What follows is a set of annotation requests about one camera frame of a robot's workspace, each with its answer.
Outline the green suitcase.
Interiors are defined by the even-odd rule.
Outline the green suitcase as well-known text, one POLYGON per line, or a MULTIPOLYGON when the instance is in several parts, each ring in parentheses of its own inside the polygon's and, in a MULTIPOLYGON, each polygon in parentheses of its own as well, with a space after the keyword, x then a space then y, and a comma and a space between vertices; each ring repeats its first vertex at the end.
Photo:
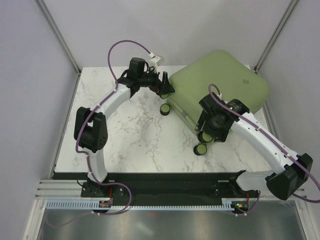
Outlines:
POLYGON ((225 103, 240 100, 256 113, 266 102, 269 85, 224 50, 215 50, 169 77, 175 93, 166 98, 170 111, 197 136, 196 125, 203 111, 199 102, 210 93, 225 103))

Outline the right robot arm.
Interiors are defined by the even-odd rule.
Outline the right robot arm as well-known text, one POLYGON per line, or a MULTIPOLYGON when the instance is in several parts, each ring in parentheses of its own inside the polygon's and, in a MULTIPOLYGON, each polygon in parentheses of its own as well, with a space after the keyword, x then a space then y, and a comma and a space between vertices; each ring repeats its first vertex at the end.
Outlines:
POLYGON ((240 100, 228 103, 213 92, 199 101, 202 113, 197 123, 214 141, 225 142, 230 131, 246 140, 269 164, 269 171, 240 171, 229 184, 235 197, 246 191, 270 191, 276 198, 287 200, 309 178, 313 159, 299 155, 270 134, 240 100))

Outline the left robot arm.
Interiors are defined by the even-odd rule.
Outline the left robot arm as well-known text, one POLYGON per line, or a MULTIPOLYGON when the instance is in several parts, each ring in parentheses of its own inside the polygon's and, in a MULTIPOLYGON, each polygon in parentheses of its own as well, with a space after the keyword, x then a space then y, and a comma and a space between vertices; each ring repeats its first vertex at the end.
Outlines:
POLYGON ((85 155, 88 167, 84 188, 92 188, 99 197, 106 196, 110 191, 109 183, 104 181, 108 175, 103 152, 108 140, 107 120, 140 88, 149 88, 159 97, 167 97, 175 92, 167 72, 159 73, 159 66, 163 61, 161 56, 153 56, 149 61, 133 57, 128 69, 115 80, 114 89, 96 106, 80 107, 76 112, 73 134, 75 151, 85 155))

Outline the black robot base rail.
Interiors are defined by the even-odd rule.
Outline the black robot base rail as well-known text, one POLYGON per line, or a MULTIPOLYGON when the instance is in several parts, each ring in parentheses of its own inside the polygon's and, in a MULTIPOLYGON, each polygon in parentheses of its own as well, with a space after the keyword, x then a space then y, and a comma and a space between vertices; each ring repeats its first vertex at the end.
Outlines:
POLYGON ((235 172, 109 173, 104 186, 87 179, 83 198, 112 198, 113 206, 220 206, 222 199, 256 198, 258 191, 236 186, 235 172))

